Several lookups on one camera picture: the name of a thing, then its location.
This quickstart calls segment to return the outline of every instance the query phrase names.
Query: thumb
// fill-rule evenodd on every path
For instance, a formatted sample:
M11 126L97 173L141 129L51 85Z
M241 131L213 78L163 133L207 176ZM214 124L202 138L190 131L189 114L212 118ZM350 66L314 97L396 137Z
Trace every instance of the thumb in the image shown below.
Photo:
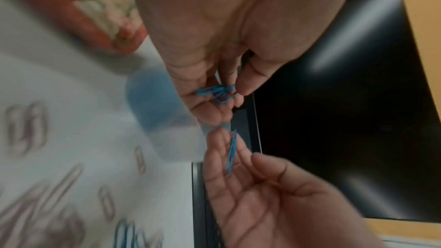
M265 60L254 54L237 78L237 92L243 96L253 93L287 62Z
M322 179L283 158L254 153L251 162L264 177L278 183L291 195L309 196L330 187Z

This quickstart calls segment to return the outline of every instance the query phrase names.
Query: wooden desk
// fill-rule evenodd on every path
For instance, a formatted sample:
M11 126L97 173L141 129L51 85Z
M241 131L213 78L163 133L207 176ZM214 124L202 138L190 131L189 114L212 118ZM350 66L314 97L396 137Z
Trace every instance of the wooden desk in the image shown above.
M441 0L404 0L404 3L430 91L441 115ZM380 235L441 241L441 224L378 219L367 219L367 223Z

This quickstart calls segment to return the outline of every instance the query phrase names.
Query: skin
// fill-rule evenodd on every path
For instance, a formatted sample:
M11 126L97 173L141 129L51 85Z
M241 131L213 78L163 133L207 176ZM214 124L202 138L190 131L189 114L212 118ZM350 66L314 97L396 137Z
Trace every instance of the skin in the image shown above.
M176 90L200 121L230 121L243 103L283 64L298 58L331 23L345 0L136 0L149 35ZM255 55L237 74L246 50ZM195 91L236 85L227 104Z
M240 136L227 174L231 138L224 128L209 134L203 171L226 247L384 247L335 187L285 159L251 154Z

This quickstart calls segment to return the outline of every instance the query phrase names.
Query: palm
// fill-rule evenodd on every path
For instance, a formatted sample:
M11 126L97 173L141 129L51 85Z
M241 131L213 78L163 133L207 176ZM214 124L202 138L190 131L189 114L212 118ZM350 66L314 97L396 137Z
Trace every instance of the palm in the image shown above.
M212 132L204 160L207 195L227 247L382 247L332 186L282 159L251 156L240 136L226 174L230 138L224 129Z
M221 82L243 95L300 56L329 25L344 0L136 0L152 42L191 112L211 124L228 121L238 95L222 106L194 92ZM256 55L237 80L240 56Z

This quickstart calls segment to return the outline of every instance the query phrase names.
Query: hand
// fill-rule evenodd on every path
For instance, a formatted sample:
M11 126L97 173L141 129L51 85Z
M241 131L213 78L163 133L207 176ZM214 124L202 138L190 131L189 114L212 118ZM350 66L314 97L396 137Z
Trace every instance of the hand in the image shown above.
M218 125L283 64L323 33L345 0L136 0L179 96L198 119ZM241 55L255 55L237 77ZM219 105L195 91L234 85L240 95Z
M231 137L223 128L211 132L204 160L205 188L226 247L383 247L337 189L285 159L252 155L239 135L226 174Z

